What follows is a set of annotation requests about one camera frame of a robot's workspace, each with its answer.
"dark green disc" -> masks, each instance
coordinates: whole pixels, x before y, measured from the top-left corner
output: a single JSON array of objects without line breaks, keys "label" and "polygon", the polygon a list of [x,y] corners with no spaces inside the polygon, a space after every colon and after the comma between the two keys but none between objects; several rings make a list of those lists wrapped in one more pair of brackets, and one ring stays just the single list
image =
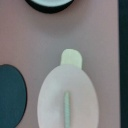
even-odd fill
[{"label": "dark green disc", "polygon": [[0,128],[15,128],[27,103],[23,76],[11,65],[0,66]]}]

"white oval object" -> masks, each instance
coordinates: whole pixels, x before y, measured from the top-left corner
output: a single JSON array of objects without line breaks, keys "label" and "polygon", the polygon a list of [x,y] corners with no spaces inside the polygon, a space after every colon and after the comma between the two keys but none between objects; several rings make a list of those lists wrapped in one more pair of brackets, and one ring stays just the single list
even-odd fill
[{"label": "white oval object", "polygon": [[61,65],[46,77],[38,99],[40,128],[64,128],[64,94],[70,92],[71,128],[98,128],[99,107],[87,74],[72,65]]}]

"black circle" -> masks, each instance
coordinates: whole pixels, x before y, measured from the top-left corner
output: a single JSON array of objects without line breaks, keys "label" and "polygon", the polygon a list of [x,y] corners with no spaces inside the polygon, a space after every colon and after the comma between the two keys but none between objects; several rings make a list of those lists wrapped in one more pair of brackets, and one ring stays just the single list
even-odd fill
[{"label": "black circle", "polygon": [[73,3],[74,0],[72,0],[71,2],[64,4],[62,6],[57,6],[57,7],[46,7],[46,6],[41,6],[31,0],[25,0],[31,7],[33,7],[34,9],[36,9],[37,11],[43,12],[43,13],[49,13],[49,14],[53,14],[53,13],[57,13],[60,12],[64,9],[66,9],[70,4]]}]

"white plastic spoon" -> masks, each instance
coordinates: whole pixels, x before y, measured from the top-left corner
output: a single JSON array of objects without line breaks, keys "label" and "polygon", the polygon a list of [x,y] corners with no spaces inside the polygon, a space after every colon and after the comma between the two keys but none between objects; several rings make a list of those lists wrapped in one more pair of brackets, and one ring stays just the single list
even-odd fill
[{"label": "white plastic spoon", "polygon": [[48,74],[39,93],[40,128],[98,128],[97,95],[81,68],[80,53],[65,50],[61,65]]}]

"dark round object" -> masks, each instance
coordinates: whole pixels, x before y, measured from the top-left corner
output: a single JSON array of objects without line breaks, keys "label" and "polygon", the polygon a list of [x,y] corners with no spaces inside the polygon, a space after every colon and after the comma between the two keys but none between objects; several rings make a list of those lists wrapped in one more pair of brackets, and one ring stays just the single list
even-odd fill
[{"label": "dark round object", "polygon": [[34,2],[33,0],[25,0],[31,7],[36,9],[37,11],[43,12],[43,13],[57,13],[60,12],[64,9],[66,9],[74,0],[69,0],[69,2],[59,5],[59,6],[47,6],[43,5],[42,3],[39,2]]},{"label": "dark round object", "polygon": [[21,73],[11,65],[0,66],[0,128],[15,128],[27,104],[27,89]]}]

